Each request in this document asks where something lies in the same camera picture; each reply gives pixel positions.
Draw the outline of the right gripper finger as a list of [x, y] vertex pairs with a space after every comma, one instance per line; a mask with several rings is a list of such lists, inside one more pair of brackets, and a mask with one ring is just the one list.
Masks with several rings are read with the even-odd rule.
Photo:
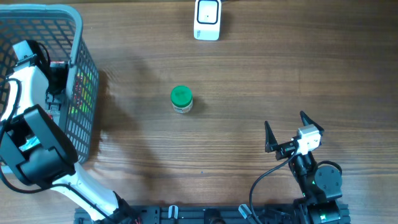
[[313, 124], [319, 130], [319, 132], [323, 133], [325, 131], [318, 123], [314, 122], [314, 120], [312, 120], [304, 111], [300, 111], [300, 117], [304, 126]]
[[268, 121], [264, 122], [264, 126], [265, 126], [265, 151], [267, 153], [270, 153], [275, 151], [276, 147], [278, 146], [278, 143]]

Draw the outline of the red white snack packet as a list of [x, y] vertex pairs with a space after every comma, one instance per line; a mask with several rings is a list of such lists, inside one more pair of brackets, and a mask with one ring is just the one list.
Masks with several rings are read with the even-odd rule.
[[63, 61], [51, 61], [50, 63], [51, 68], [62, 68], [66, 69], [68, 67], [68, 62]]

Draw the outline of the teal tissue pack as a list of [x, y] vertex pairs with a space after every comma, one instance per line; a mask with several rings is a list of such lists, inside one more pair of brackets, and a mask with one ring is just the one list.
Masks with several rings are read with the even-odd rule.
[[27, 151], [27, 150], [35, 147], [38, 144], [40, 144], [40, 141], [35, 136], [35, 137], [32, 137], [32, 138], [28, 139], [25, 144], [23, 144], [22, 146], [19, 147], [19, 149], [21, 151]]

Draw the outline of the green lid seasoning jar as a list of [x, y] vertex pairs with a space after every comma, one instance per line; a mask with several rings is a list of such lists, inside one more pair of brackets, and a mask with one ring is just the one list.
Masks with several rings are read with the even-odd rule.
[[180, 113], [188, 113], [193, 107], [193, 94], [187, 86], [176, 86], [170, 93], [173, 109]]

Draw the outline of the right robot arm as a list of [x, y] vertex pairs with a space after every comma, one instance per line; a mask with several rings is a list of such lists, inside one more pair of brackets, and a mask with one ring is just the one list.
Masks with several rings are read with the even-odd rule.
[[312, 152], [322, 144], [324, 129], [304, 112], [303, 123], [290, 141], [279, 144], [270, 124], [265, 122], [265, 151], [275, 152], [282, 165], [288, 165], [297, 181], [303, 197], [294, 201], [295, 219], [299, 223], [350, 223], [346, 204], [342, 197], [342, 168], [332, 161], [316, 162]]

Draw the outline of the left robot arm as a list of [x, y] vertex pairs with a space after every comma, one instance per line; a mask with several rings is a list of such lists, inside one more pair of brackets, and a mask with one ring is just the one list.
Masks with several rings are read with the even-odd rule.
[[44, 109], [47, 94], [65, 89], [68, 68], [52, 66], [44, 44], [35, 40], [14, 44], [13, 50], [17, 63], [1, 82], [10, 89], [1, 117], [1, 159], [20, 182], [38, 187], [20, 189], [4, 174], [3, 183], [22, 194], [59, 192], [84, 209], [92, 223], [139, 223], [124, 199], [82, 168], [71, 140]]

